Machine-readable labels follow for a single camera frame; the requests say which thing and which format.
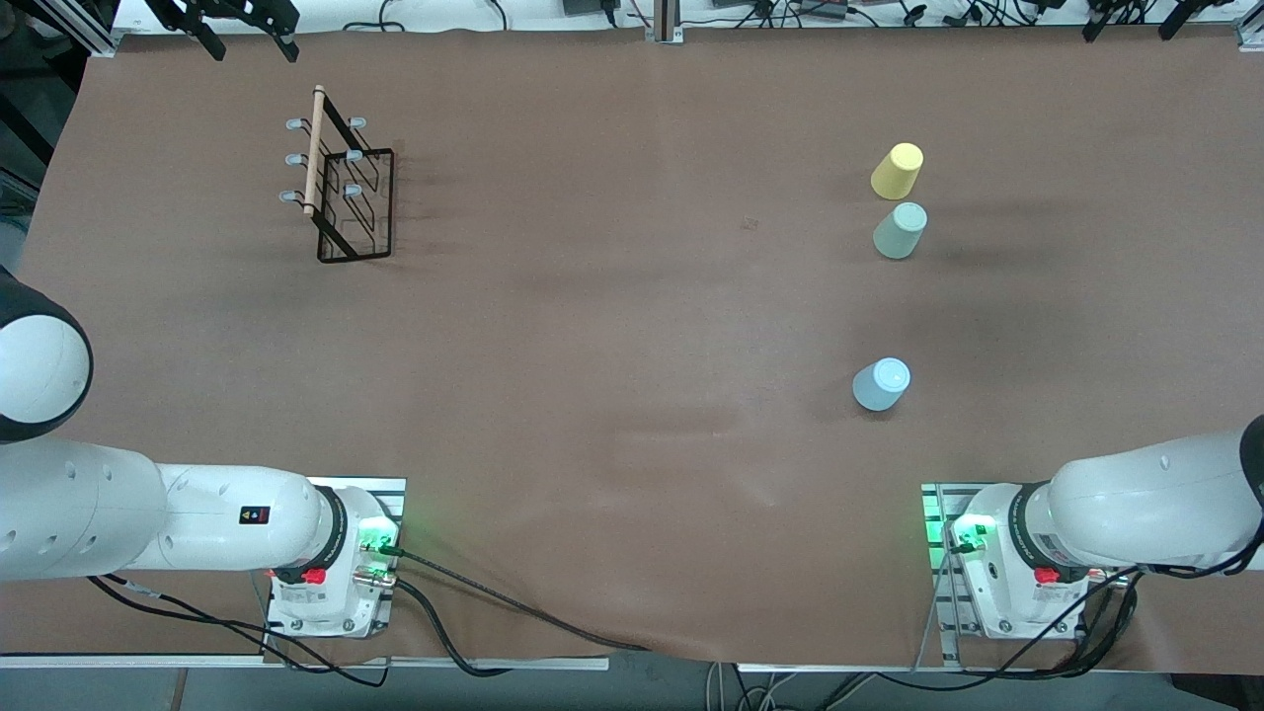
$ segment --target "plastic cup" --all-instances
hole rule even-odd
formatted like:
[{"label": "plastic cup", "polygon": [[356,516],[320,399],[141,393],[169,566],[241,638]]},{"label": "plastic cup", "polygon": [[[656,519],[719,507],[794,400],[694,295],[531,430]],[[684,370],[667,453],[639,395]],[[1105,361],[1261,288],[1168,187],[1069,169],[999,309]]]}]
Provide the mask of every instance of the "plastic cup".
[{"label": "plastic cup", "polygon": [[852,378],[852,395],[867,410],[881,412],[895,405],[913,381],[913,373],[899,358],[882,358]]},{"label": "plastic cup", "polygon": [[927,211],[916,202],[900,202],[873,230],[873,247],[884,257],[904,259],[927,229]]},{"label": "plastic cup", "polygon": [[887,200],[904,200],[921,172],[921,149],[911,143],[899,143],[873,168],[870,185]]}]

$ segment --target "brown table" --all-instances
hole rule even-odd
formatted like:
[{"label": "brown table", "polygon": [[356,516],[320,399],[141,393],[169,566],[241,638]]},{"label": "brown table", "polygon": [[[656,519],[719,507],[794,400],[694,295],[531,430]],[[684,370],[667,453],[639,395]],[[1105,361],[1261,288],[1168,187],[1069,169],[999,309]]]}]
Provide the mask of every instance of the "brown table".
[{"label": "brown table", "polygon": [[[408,477],[410,548],[665,653],[906,664],[919,485],[1264,410],[1264,63],[1153,32],[344,34],[292,66],[133,38],[91,62],[28,243],[97,358],[61,434]],[[277,201],[317,82],[401,152],[389,261],[319,264]],[[900,140],[930,226],[892,263],[867,176]],[[866,415],[882,356],[913,387]],[[145,581],[258,614],[240,573]],[[425,586],[468,655],[600,652]],[[1261,591],[1148,579],[1109,664],[1264,673]],[[10,652],[248,650],[82,581],[0,605]],[[334,646],[439,654],[407,603]]]}]

